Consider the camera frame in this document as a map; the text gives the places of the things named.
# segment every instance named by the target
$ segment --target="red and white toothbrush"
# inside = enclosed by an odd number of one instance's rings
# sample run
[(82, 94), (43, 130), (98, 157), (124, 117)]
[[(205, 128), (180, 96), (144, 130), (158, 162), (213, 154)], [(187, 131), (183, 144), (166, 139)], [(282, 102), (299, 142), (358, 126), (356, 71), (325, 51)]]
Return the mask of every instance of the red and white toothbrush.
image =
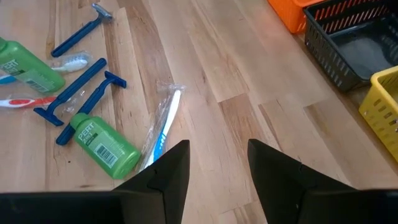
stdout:
[(10, 99), (10, 100), (0, 100), (0, 107), (5, 108), (25, 108), (33, 106), (45, 106), (52, 103), (57, 97), (50, 96), (38, 99)]

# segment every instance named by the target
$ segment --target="green bottle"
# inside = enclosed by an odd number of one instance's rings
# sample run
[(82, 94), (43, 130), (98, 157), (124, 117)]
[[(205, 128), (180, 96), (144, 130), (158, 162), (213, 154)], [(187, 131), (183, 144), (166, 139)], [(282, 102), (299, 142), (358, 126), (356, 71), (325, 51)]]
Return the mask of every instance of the green bottle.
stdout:
[(114, 179), (123, 179), (138, 163), (141, 153), (100, 117), (74, 115), (70, 125), (75, 141)]
[(65, 79), (24, 46), (0, 37), (0, 69), (41, 93), (61, 89)]

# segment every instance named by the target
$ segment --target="plastic basket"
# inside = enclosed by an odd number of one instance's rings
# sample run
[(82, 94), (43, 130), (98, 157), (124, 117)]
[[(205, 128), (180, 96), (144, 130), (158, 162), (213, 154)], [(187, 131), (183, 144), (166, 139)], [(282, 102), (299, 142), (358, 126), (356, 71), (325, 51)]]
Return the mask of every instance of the plastic basket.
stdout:
[(398, 66), (373, 75), (359, 112), (398, 161)]
[(309, 6), (305, 45), (342, 91), (398, 65), (398, 1), (329, 0)]
[(322, 0), (268, 0), (286, 27), (293, 34), (305, 30), (303, 8)]

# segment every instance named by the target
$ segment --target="black plastic basket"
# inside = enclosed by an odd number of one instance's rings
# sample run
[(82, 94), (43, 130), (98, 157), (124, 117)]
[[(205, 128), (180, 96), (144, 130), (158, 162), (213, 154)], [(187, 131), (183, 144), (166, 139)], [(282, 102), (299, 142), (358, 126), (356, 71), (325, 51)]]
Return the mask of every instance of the black plastic basket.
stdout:
[(329, 0), (304, 13), (305, 45), (340, 90), (398, 65), (398, 0)]

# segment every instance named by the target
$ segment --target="toothbrush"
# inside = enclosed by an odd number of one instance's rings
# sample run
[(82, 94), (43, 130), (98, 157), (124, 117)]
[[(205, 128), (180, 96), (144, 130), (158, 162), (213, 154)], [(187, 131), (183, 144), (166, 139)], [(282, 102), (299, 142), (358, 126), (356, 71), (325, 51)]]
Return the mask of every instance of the toothbrush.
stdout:
[(162, 128), (162, 131), (160, 132), (159, 136), (157, 137), (156, 144), (152, 151), (150, 152), (150, 156), (148, 161), (146, 162), (144, 169), (151, 164), (153, 164), (160, 156), (163, 154), (163, 145), (164, 142), (166, 141), (167, 133), (170, 130), (170, 127), (173, 123), (173, 120), (175, 118), (175, 115), (177, 114), (177, 109), (178, 105), (180, 104), (180, 99), (181, 99), (181, 91), (176, 90), (172, 102), (170, 104), (170, 109), (167, 114), (166, 122)]
[[(84, 55), (77, 55), (70, 57), (61, 67), (52, 67), (56, 72), (75, 72), (85, 68), (88, 64), (88, 59)], [(0, 85), (5, 85), (16, 81), (12, 75), (3, 75), (0, 77)]]
[(31, 106), (45, 106), (49, 105), (56, 99), (56, 96), (50, 96), (38, 99), (10, 99), (10, 100), (0, 100), (0, 107), (5, 108), (25, 108)]

